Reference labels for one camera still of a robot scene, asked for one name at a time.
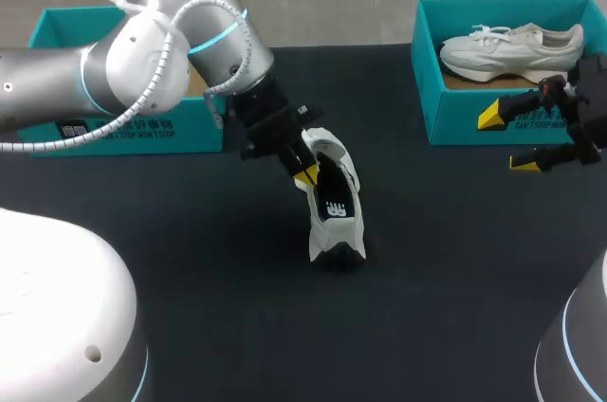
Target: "shoe tongue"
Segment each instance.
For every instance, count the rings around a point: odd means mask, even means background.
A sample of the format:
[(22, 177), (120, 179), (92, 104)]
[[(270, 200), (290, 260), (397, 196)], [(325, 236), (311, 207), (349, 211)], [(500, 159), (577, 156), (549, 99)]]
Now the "shoe tongue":
[(538, 44), (543, 44), (543, 32), (540, 30), (534, 30), (531, 32), (531, 34), (533, 35), (533, 38), (538, 41)]
[(328, 139), (319, 139), (312, 143), (312, 153), (325, 154), (335, 162), (339, 162), (345, 156), (345, 148)]

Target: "shoe box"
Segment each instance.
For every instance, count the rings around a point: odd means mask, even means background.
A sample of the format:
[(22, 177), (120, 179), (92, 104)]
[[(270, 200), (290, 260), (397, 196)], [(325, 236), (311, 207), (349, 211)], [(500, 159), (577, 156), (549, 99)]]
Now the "shoe box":
[(474, 83), (441, 71), (437, 49), (451, 37), (468, 35), (475, 25), (548, 30), (584, 28), (584, 56), (607, 53), (607, 20), (594, 0), (420, 0), (415, 19), (412, 61), (430, 144), (560, 144), (570, 142), (554, 109), (523, 115), (503, 132), (480, 132), (478, 117), (498, 98), (537, 85), (523, 78)]
[[(62, 48), (85, 46), (107, 35), (125, 17), (116, 7), (74, 9), (45, 9), (35, 28), (29, 47)], [(190, 68), (191, 80), (184, 100), (163, 115), (136, 116), (117, 132), (68, 151), (35, 153), (36, 157), (78, 155), (130, 155), (216, 153), (222, 150), (223, 130), (217, 129), (204, 102), (207, 89), (204, 80)], [(223, 113), (224, 100), (213, 98)], [(95, 130), (107, 118), (68, 119), (52, 122), (18, 132), (24, 143), (54, 141), (76, 137)]]

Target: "white cable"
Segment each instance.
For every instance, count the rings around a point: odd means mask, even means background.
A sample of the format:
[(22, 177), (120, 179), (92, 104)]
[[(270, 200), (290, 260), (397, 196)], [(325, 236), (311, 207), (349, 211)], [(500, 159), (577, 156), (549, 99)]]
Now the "white cable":
[[(146, 8), (137, 4), (130, 4), (126, 0), (113, 0), (114, 3), (123, 9), (127, 9), (129, 11), (144, 11)], [(252, 43), (250, 30), (248, 28), (248, 24), (243, 17), (243, 14), (238, 11), (234, 6), (228, 4), (224, 0), (192, 0), (185, 4), (177, 14), (173, 21), (171, 22), (171, 26), (167, 32), (167, 36), (164, 39), (164, 47), (162, 48), (162, 52), (160, 54), (160, 60), (158, 61), (158, 67), (156, 68), (156, 72), (150, 83), (147, 85), (141, 96), (137, 99), (135, 103), (131, 105), (131, 107), (122, 113), (120, 116), (115, 118), (114, 120), (108, 122), (97, 130), (93, 132), (88, 132), (86, 134), (80, 135), (78, 137), (68, 138), (68, 139), (59, 139), (56, 141), (48, 141), (41, 143), (0, 143), (0, 152), (12, 152), (12, 153), (43, 153), (43, 152), (52, 152), (59, 151), (66, 148), (74, 148), (76, 146), (81, 146), (85, 143), (90, 143), (92, 141), (96, 141), (101, 139), (112, 132), (117, 131), (120, 127), (122, 127), (129, 120), (134, 118), (141, 107), (145, 104), (145, 102), (150, 98), (156, 85), (159, 83), (162, 74), (164, 73), (164, 68), (167, 64), (167, 60), (169, 59), (169, 54), (172, 49), (173, 42), (173, 34), (176, 31), (177, 24), (183, 18), (183, 15), (190, 9), (198, 6), (216, 6), (231, 16), (234, 17), (236, 23), (238, 23), (239, 28), (242, 30), (244, 39), (245, 39), (245, 55), (243, 56), (243, 61), (238, 67), (236, 73), (226, 82), (219, 84), (215, 87), (211, 87), (207, 89), (204, 93), (204, 97), (206, 101), (211, 100), (212, 95), (220, 95), (226, 92), (229, 92), (231, 87), (238, 82), (243, 75), (248, 73), (248, 66), (250, 65), (251, 55), (252, 55)]]

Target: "shoe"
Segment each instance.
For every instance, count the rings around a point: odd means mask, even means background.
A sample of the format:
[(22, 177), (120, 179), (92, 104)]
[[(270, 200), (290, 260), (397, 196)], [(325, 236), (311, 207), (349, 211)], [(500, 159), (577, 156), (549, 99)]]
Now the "shoe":
[(518, 75), (531, 82), (562, 75), (576, 66), (584, 50), (584, 30), (575, 25), (565, 32), (534, 24), (516, 29), (487, 27), (469, 36), (454, 37), (440, 50), (442, 64), (454, 74), (474, 82), (500, 75)]
[(307, 194), (310, 207), (310, 261), (334, 268), (363, 263), (367, 254), (360, 182), (352, 158), (341, 141), (323, 128), (304, 130), (302, 138), (319, 162), (316, 186), (295, 181)]

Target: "black table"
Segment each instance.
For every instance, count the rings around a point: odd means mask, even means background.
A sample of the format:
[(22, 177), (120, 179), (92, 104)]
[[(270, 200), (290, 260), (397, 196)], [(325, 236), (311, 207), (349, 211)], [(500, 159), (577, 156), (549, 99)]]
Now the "black table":
[(430, 146), (409, 46), (275, 53), (355, 160), (361, 271), (309, 267), (307, 204), (275, 159), (3, 155), (2, 206), (116, 248), (160, 402), (535, 401), (536, 346), (607, 246), (607, 163), (514, 173), (517, 148)]

